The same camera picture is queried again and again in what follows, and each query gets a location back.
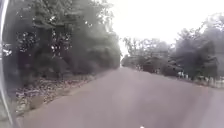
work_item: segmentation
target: vegetation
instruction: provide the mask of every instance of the vegetation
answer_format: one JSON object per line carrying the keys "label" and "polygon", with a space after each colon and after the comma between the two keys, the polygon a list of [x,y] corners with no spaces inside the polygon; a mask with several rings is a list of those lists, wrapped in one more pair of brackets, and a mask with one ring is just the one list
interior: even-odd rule
{"label": "vegetation", "polygon": [[3,39],[6,81],[27,85],[39,77],[117,68],[111,6],[92,0],[11,1]]}
{"label": "vegetation", "polygon": [[198,29],[183,29],[175,45],[159,39],[124,38],[129,56],[124,57],[122,65],[169,76],[182,73],[192,80],[223,76],[223,17],[223,14],[214,14]]}

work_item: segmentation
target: asphalt road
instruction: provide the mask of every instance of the asphalt road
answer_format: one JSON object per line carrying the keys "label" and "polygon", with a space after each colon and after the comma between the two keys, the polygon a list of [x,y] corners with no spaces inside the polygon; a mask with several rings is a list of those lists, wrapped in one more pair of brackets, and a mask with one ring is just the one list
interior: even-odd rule
{"label": "asphalt road", "polygon": [[121,68],[26,114],[22,128],[222,128],[224,91]]}

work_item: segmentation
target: gravel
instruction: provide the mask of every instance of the gravel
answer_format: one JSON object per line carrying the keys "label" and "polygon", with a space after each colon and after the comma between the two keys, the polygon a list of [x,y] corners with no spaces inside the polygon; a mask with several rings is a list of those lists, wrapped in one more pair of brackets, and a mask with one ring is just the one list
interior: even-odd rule
{"label": "gravel", "polygon": [[47,104],[57,97],[67,95],[72,89],[95,79],[93,75],[70,76],[64,80],[47,80],[40,78],[28,87],[16,90],[16,99],[13,102],[16,114],[24,113]]}

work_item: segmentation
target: overcast sky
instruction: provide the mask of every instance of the overcast sky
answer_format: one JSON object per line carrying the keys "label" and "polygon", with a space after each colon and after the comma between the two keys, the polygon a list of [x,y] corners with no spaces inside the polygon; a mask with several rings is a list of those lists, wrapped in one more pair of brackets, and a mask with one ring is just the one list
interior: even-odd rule
{"label": "overcast sky", "polygon": [[[160,38],[174,43],[183,28],[197,28],[207,16],[224,12],[222,0],[109,0],[113,28],[121,36]],[[126,53],[124,45],[121,50]]]}

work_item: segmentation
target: tree foliage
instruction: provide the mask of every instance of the tree foliage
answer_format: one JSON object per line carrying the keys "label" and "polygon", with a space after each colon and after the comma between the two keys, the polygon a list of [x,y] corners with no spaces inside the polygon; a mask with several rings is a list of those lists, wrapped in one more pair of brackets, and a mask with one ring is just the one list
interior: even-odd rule
{"label": "tree foliage", "polygon": [[178,76],[178,72],[182,72],[191,79],[223,76],[223,17],[222,13],[214,14],[198,29],[183,29],[175,46],[159,39],[124,38],[129,56],[122,63],[129,66],[130,63],[126,63],[131,60],[132,64],[151,73]]}
{"label": "tree foliage", "polygon": [[111,6],[92,0],[11,1],[4,28],[4,49],[11,52],[3,58],[6,76],[18,72],[29,81],[118,67]]}

